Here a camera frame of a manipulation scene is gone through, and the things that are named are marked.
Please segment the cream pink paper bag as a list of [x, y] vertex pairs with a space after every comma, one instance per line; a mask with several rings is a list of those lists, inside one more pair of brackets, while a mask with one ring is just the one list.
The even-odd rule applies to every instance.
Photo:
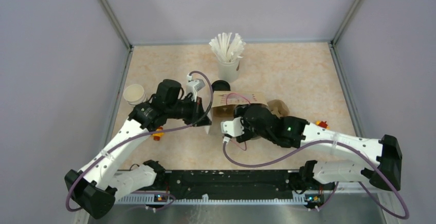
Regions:
[[221, 133], [221, 122], [233, 120], [233, 111], [238, 105], [262, 104], [268, 108], [264, 94], [261, 92], [235, 92], [216, 91], [213, 93], [213, 102], [209, 111], [209, 118], [212, 121], [210, 126], [205, 127], [208, 136], [223, 138]]

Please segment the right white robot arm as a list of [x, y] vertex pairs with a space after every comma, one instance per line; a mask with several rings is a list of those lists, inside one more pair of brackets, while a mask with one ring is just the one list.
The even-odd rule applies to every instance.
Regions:
[[221, 132], [245, 142], [261, 137], [284, 147], [313, 149], [341, 160], [309, 162], [301, 175], [308, 189], [333, 181], [363, 182], [382, 190], [401, 189], [403, 154], [396, 137], [381, 139], [350, 136], [323, 128], [306, 119], [272, 114], [261, 104], [239, 105], [233, 120], [221, 123]]

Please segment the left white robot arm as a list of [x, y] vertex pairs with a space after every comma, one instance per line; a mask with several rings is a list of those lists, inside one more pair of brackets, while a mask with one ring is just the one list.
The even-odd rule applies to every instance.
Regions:
[[73, 200], [94, 219], [105, 216], [120, 198], [149, 186], [158, 190], [165, 183], [164, 169], [151, 161], [138, 168], [117, 175], [120, 166], [130, 154], [169, 119], [183, 120], [184, 126], [209, 126], [209, 110], [203, 108], [198, 92], [210, 83], [188, 78], [186, 88], [178, 81], [165, 79], [156, 93], [134, 106], [115, 137], [88, 164], [79, 170], [70, 170], [64, 180], [68, 189], [66, 207]]

